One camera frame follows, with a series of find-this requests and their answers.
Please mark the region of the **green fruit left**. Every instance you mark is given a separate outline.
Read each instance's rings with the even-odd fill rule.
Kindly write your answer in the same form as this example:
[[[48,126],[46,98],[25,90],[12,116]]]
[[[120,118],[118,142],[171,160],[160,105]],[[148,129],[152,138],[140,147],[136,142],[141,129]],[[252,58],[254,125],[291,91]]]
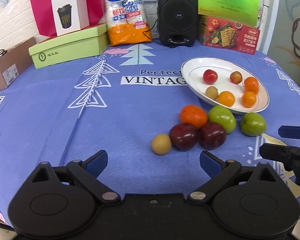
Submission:
[[[208,119],[210,122],[216,122],[220,124],[227,134],[232,133],[236,128],[236,119],[234,115],[223,106],[212,107],[208,113]]]

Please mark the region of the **green fruit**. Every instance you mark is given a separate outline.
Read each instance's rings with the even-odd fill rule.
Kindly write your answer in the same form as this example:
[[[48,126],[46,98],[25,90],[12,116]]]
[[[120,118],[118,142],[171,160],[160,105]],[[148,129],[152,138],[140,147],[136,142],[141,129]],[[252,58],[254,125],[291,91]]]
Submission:
[[[257,137],[267,129],[267,123],[258,113],[246,113],[241,120],[241,131],[249,137]]]
[[[234,115],[223,106],[212,107],[208,113],[208,119],[210,122],[216,122],[220,124],[227,134],[232,133],[236,128],[236,119]]]

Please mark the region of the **white coffee cup box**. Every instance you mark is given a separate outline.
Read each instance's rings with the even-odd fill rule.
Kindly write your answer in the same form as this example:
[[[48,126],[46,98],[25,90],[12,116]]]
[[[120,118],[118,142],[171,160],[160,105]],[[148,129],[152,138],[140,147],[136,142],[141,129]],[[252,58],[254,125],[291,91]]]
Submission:
[[[57,36],[82,30],[90,25],[87,0],[51,0]]]

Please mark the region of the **yellow orange kumquat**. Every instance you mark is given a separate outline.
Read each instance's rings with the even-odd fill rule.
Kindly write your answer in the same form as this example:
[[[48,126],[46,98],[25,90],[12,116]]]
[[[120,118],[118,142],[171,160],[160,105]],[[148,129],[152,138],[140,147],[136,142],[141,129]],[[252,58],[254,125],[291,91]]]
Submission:
[[[235,96],[229,91],[223,91],[218,95],[217,101],[227,107],[232,107],[235,103]]]

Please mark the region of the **blue printed tablecloth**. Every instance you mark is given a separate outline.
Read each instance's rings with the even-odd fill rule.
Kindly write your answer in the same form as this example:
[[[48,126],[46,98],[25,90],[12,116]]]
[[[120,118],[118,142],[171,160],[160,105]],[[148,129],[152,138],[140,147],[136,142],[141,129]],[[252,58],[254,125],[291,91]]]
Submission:
[[[151,141],[179,121],[180,110],[200,100],[181,75],[195,57],[214,57],[253,73],[269,93],[262,112],[265,135],[247,137],[239,128],[214,154],[255,166],[258,148],[282,125],[300,126],[300,88],[266,55],[247,55],[197,43],[168,48],[155,42],[108,49],[103,55],[45,68],[30,67],[0,92],[0,220],[28,175],[42,161],[52,166],[85,160],[99,150],[108,166],[99,179],[119,194],[188,194],[209,177],[199,145],[164,156]]]

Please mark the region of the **tan longan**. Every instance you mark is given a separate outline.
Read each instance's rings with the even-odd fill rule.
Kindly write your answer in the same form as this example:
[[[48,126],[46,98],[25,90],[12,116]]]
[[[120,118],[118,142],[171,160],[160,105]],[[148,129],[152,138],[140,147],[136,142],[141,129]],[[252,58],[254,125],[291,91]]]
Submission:
[[[152,151],[157,155],[166,155],[172,148],[170,137],[166,134],[157,135],[151,143]]]
[[[205,95],[211,100],[216,100],[218,98],[218,89],[215,86],[207,87]]]

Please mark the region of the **orange paper cup package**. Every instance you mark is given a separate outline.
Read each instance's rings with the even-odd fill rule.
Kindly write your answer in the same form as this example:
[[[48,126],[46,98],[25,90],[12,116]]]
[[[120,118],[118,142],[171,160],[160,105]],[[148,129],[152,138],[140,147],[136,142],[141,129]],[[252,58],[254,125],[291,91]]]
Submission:
[[[151,42],[143,0],[103,0],[107,32],[112,46]]]

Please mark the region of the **brown cardboard box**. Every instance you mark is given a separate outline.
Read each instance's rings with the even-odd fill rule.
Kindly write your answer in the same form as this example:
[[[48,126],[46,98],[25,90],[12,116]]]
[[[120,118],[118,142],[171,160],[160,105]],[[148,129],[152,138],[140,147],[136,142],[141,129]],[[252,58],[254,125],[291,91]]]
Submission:
[[[34,37],[9,49],[0,57],[0,91],[6,89],[27,68],[33,64],[29,48],[37,44]]]

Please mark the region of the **red green cherry tomato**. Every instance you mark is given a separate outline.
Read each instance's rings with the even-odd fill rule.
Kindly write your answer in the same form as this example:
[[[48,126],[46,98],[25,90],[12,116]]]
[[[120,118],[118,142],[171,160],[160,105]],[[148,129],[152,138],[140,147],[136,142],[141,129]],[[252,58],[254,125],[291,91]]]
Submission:
[[[242,79],[243,79],[242,74],[241,74],[240,72],[238,72],[238,71],[232,72],[232,73],[230,74],[230,81],[231,81],[232,83],[234,83],[234,84],[239,84],[239,83],[241,83],[241,82],[242,82]]]

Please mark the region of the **orange kumquat front right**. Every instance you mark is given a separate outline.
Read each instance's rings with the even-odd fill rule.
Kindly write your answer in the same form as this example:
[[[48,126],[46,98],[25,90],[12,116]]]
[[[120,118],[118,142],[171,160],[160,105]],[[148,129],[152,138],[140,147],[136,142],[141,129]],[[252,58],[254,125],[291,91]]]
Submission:
[[[253,107],[253,105],[256,103],[257,96],[254,92],[247,91],[245,92],[241,97],[241,102],[243,106],[247,108]]]

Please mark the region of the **red cracker box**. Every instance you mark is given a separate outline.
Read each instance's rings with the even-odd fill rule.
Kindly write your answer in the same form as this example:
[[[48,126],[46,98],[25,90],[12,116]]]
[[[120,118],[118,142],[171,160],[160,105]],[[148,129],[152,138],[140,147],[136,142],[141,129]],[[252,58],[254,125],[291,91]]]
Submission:
[[[208,47],[228,49],[253,55],[260,30],[213,16],[198,17],[198,40]]]

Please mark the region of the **light green shoe box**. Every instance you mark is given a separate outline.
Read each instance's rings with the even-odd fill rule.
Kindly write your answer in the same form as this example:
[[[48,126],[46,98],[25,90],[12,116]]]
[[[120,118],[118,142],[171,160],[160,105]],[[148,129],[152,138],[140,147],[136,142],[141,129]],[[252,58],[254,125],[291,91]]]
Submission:
[[[99,24],[51,37],[29,48],[34,66],[38,68],[76,59],[101,55],[109,46],[106,24]]]

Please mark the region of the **dark red plum right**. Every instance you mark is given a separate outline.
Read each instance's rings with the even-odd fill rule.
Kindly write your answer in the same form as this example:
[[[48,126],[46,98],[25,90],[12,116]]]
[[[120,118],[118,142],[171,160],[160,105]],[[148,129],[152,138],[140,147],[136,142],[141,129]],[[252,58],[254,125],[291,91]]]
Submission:
[[[216,122],[207,122],[199,129],[199,143],[206,150],[214,150],[225,143],[226,131]]]

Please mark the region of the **black speaker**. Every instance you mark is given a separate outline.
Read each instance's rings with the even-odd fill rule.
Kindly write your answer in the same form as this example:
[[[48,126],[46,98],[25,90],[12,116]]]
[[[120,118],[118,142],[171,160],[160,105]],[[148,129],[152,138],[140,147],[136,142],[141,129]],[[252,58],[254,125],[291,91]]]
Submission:
[[[162,45],[193,46],[197,24],[198,0],[158,0],[158,33]]]

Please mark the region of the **dark red plum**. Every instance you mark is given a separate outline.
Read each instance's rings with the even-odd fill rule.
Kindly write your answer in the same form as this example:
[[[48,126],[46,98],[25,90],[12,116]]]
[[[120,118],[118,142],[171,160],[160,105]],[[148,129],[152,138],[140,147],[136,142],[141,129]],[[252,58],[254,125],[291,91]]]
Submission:
[[[216,122],[207,122],[199,129],[199,143],[206,150],[214,150],[225,143],[226,131]]]
[[[195,146],[198,134],[192,124],[182,123],[170,129],[169,137],[175,148],[180,151],[188,151]]]

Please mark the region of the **green fruit right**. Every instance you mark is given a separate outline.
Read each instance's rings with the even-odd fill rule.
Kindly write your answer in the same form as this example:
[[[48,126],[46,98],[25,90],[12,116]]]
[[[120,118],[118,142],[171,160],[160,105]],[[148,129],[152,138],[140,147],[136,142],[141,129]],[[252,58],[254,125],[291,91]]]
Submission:
[[[241,131],[249,137],[257,137],[267,129],[267,123],[258,113],[246,113],[241,120]]]

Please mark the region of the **dark red plum left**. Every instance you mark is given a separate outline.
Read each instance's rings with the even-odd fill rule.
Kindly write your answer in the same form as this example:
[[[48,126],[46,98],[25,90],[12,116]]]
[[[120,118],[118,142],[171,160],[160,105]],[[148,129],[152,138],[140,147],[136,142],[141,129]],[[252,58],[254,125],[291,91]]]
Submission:
[[[188,151],[195,146],[198,134],[192,124],[182,123],[170,129],[169,137],[175,148],[180,151]]]

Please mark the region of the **orange tangerine on table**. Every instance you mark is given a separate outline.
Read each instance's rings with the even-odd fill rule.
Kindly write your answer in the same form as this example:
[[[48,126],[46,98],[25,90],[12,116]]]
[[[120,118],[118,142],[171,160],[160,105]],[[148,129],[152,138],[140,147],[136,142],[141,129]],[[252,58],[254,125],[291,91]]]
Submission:
[[[198,106],[187,105],[180,111],[179,119],[181,123],[189,123],[196,129],[200,129],[207,123],[207,114]]]

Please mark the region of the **large orange tangerine in plate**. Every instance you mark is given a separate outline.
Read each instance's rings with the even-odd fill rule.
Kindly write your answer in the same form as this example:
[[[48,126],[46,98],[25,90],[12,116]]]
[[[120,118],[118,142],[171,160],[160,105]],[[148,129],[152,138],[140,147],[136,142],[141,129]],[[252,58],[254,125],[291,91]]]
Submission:
[[[258,80],[255,77],[248,77],[243,82],[244,91],[245,92],[253,92],[254,94],[258,94],[259,84]]]

